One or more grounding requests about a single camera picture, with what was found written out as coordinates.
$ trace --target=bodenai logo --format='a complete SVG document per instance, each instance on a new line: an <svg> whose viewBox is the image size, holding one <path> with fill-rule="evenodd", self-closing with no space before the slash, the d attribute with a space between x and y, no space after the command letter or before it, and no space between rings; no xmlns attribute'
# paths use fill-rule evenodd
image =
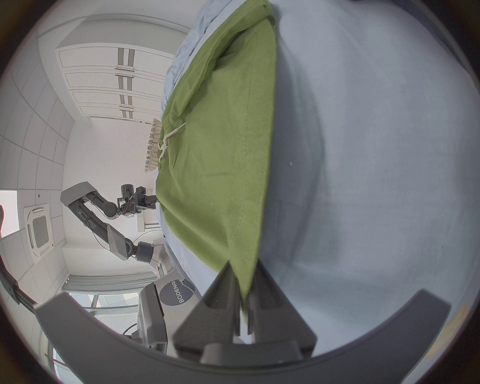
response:
<svg viewBox="0 0 480 384"><path fill-rule="evenodd" d="M187 302L195 293L195 285L191 281L184 279L173 280L165 285L160 294L160 301L165 305L180 305Z"/></svg>

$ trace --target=green fabric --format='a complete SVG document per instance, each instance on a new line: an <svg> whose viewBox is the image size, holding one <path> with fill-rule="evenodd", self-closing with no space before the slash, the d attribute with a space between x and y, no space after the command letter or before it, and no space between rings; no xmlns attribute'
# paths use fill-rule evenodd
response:
<svg viewBox="0 0 480 384"><path fill-rule="evenodd" d="M214 270L230 261L244 300L262 234L275 78L272 7L247 0L200 48L162 117L163 134L186 123L158 163L165 220Z"/></svg>

